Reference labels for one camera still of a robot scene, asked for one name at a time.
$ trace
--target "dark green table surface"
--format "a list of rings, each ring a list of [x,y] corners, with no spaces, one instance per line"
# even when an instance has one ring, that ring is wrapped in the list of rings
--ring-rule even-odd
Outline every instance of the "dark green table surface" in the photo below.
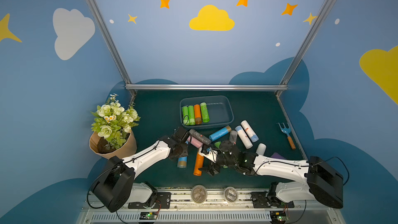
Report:
[[[224,95],[232,106],[235,116],[230,124],[232,129],[247,120],[256,132],[259,141],[253,147],[246,149],[238,137],[237,146],[241,151],[256,152],[259,143],[267,146],[265,156],[274,152],[281,154],[286,159],[303,159],[300,150],[292,150],[285,134],[276,124],[286,122],[281,107],[273,92],[232,92],[232,91],[138,91],[135,99],[135,109],[141,120],[132,130],[137,140],[137,152],[154,144],[158,138],[170,136],[174,129],[181,126],[180,101],[183,98]],[[209,136],[221,128],[198,130],[203,135]],[[229,135],[218,141],[227,140]],[[286,179],[272,176],[244,176],[231,168],[221,168],[221,172],[214,177],[207,173],[202,176],[193,175],[197,148],[189,145],[187,168],[177,168],[177,159],[164,159],[142,172],[136,182],[148,181],[155,187],[193,187],[201,184],[207,188],[269,188],[271,182],[288,182]],[[205,159],[204,166],[210,160]]]

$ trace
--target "white cylinder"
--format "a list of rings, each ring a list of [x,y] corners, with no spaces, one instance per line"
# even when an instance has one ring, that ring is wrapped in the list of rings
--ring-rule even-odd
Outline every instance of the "white cylinder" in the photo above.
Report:
[[[256,133],[253,131],[253,129],[250,127],[247,121],[242,121],[240,124],[242,125],[243,129],[248,134],[252,142],[258,141]]]
[[[235,131],[238,132],[240,140],[242,140],[242,143],[245,145],[246,149],[250,149],[251,147],[253,147],[253,144],[250,142],[250,139],[246,136],[246,132],[243,131],[243,128],[241,126],[235,127]]]
[[[258,155],[264,156],[264,152],[266,151],[267,146],[263,143],[258,144],[256,153]]]

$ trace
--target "orange trash bag roll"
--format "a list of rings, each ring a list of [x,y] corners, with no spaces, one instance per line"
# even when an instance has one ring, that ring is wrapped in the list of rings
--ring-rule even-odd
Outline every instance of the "orange trash bag roll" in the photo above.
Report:
[[[200,105],[194,105],[193,110],[195,111],[195,123],[201,124],[202,123],[202,115],[200,113]]]
[[[204,156],[201,156],[199,154],[199,149],[198,153],[196,153],[196,162],[195,162],[195,169],[193,170],[194,175],[202,175],[202,171],[199,170],[199,168],[203,167],[203,161],[205,160]]]

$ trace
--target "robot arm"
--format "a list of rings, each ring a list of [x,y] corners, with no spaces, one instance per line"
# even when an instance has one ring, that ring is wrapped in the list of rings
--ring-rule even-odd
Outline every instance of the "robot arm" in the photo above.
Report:
[[[162,137],[132,156],[110,158],[90,190],[110,212],[117,211],[127,201],[146,202],[147,206],[152,206],[156,189],[148,183],[133,184],[134,179],[162,159],[187,156],[185,141],[188,136],[185,129],[179,128],[171,138]],[[343,207],[343,177],[319,157],[311,157],[309,161],[274,159],[241,153],[235,145],[228,151],[205,149],[199,152],[220,166],[236,166],[245,175],[271,175],[292,180],[291,183],[271,184],[267,193],[269,207],[280,202],[314,199],[329,207]]]

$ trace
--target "garden rake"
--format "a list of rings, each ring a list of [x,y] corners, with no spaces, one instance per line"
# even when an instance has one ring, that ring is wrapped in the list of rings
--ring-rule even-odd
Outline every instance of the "garden rake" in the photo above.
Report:
[[[296,146],[293,143],[292,137],[290,137],[290,135],[289,135],[289,133],[291,132],[290,127],[289,127],[289,125],[287,123],[286,123],[286,125],[288,127],[286,127],[285,123],[282,123],[282,124],[283,124],[283,128],[281,127],[281,124],[278,123],[279,127],[281,128],[281,131],[287,135],[287,139],[289,140],[290,147],[292,148],[292,150],[295,150]]]

